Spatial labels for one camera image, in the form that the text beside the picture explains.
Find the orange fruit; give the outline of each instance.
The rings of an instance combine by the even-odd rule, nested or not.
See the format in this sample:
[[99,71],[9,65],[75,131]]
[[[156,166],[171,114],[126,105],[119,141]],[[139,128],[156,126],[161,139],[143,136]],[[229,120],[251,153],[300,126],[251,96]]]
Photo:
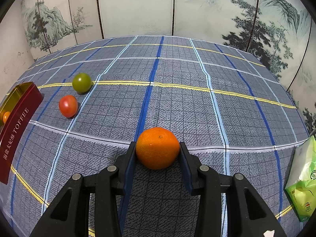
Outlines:
[[136,156],[149,169],[163,169],[170,166],[179,152],[180,144],[175,135],[161,127],[143,131],[136,143]]
[[10,111],[7,111],[6,113],[4,113],[4,115],[3,115],[3,123],[7,122],[9,115],[10,115]]

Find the green package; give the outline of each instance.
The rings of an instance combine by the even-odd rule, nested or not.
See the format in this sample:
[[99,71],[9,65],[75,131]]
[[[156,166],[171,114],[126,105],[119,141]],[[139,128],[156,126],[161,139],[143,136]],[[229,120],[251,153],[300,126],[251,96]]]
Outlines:
[[308,220],[316,207],[316,141],[313,135],[296,148],[285,190],[300,221]]

